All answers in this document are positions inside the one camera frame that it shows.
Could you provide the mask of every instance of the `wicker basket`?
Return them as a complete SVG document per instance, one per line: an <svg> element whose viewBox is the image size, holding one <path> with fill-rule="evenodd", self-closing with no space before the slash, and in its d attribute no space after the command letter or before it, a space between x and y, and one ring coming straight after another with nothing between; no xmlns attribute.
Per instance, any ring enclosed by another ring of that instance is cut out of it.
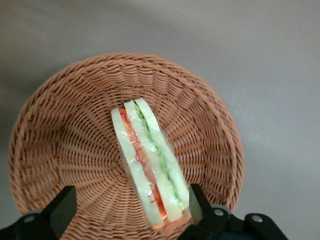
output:
<svg viewBox="0 0 320 240"><path fill-rule="evenodd" d="M71 64L24 105L8 159L19 211L43 208L63 186L75 185L78 211L63 239L165 239L149 227L128 181L111 120L111 109L141 97L168 135L187 182L199 183L212 203L234 210L243 149L218 95L163 58L114 53Z"/></svg>

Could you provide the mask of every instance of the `sandwich half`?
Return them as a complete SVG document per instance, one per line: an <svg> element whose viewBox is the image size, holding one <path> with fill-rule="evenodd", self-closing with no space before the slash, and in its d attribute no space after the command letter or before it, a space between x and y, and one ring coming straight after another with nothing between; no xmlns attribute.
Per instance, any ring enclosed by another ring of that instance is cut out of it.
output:
<svg viewBox="0 0 320 240"><path fill-rule="evenodd" d="M180 165L148 103L140 98L111 111L125 163L149 222L161 228L179 220L189 207Z"/></svg>

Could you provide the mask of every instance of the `tomato slice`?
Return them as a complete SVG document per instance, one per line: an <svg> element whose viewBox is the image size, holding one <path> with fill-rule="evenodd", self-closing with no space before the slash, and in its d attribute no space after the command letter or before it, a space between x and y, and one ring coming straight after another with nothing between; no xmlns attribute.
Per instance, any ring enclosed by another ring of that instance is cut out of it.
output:
<svg viewBox="0 0 320 240"><path fill-rule="evenodd" d="M149 185L150 185L152 193L154 195L154 200L152 200L151 202L152 203L156 202L162 218L166 219L167 213L166 213L164 204L162 202L160 192L159 192L159 189L157 186L156 178L155 178L154 172L152 171L151 164L149 162L149 158L146 154L146 151L143 149L143 146L141 145L141 142L140 142L131 122L128 119L128 115L127 115L126 110L124 108L119 108L119 112L120 112L121 118L123 120L125 130L129 136L130 141L131 141L133 148L135 150L135 159L141 163L143 171L144 171L144 175L148 179Z"/></svg>

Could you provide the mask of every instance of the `plastic wrap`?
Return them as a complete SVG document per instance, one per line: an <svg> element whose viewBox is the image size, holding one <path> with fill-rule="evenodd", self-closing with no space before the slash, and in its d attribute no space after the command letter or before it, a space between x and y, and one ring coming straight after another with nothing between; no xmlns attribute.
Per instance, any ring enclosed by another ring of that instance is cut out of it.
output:
<svg viewBox="0 0 320 240"><path fill-rule="evenodd" d="M168 233L187 222L188 186L148 103L132 100L111 115L125 171L152 227Z"/></svg>

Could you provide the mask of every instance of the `gray background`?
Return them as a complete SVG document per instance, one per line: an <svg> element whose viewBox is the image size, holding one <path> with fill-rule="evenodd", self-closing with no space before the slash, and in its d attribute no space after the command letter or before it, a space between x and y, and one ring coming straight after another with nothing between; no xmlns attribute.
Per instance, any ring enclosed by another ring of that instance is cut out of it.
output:
<svg viewBox="0 0 320 240"><path fill-rule="evenodd" d="M207 81L245 153L235 215L270 216L289 239L320 238L320 1L0 2L0 228L18 211L8 141L51 75L102 53L162 56Z"/></svg>

